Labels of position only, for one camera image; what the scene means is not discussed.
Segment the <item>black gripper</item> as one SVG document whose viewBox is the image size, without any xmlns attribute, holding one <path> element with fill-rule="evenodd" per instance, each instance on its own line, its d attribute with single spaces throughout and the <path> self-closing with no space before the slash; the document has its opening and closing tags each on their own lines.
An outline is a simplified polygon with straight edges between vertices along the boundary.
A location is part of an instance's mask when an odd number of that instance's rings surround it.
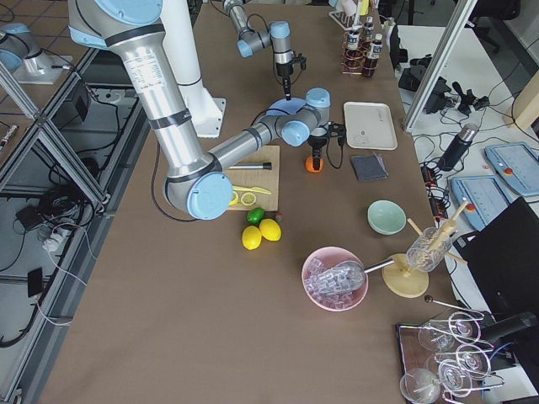
<svg viewBox="0 0 539 404">
<path fill-rule="evenodd" d="M 322 169 L 322 149 L 332 136 L 345 139 L 345 125 L 328 122 L 325 126 L 316 128 L 309 136 L 307 143 L 312 148 L 312 170 Z"/>
<path fill-rule="evenodd" d="M 286 100 L 291 100 L 291 80 L 290 76 L 294 72 L 294 65 L 299 64 L 302 71 L 307 69 L 307 58 L 302 53 L 295 51 L 275 53 L 275 72 L 278 77 L 283 78 L 283 91 Z"/>
</svg>

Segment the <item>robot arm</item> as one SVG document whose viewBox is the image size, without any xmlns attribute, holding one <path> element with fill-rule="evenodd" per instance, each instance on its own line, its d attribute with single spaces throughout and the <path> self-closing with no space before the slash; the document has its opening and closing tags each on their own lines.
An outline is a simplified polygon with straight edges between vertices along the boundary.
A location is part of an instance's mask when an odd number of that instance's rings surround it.
<svg viewBox="0 0 539 404">
<path fill-rule="evenodd" d="M 122 60 L 168 161 L 165 199 L 195 220 L 212 220 L 228 209 L 232 183 L 226 169 L 275 138 L 300 146 L 328 125 L 329 92 L 312 88 L 295 114 L 263 116 L 204 151 L 163 45 L 168 38 L 165 3 L 71 1 L 68 12 L 73 41 Z"/>
<path fill-rule="evenodd" d="M 232 21 L 237 31 L 237 48 L 243 58 L 271 49 L 273 53 L 272 72 L 281 85 L 286 101 L 291 101 L 291 87 L 295 80 L 294 66 L 300 67 L 298 77 L 307 69 L 307 58 L 297 53 L 291 46 L 291 29 L 287 21 L 279 20 L 269 24 L 257 13 L 249 16 L 244 10 L 244 1 L 222 1 L 224 14 Z"/>
</svg>

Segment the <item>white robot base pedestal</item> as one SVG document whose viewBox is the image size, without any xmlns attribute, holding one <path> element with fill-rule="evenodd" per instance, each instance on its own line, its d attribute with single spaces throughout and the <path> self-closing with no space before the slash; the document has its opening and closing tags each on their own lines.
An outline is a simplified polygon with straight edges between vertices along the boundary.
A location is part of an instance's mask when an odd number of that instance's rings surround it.
<svg viewBox="0 0 539 404">
<path fill-rule="evenodd" d="M 212 97 L 205 88 L 187 2 L 163 0 L 161 20 L 165 28 L 164 50 L 196 133 L 200 138 L 217 138 L 227 101 Z"/>
</svg>

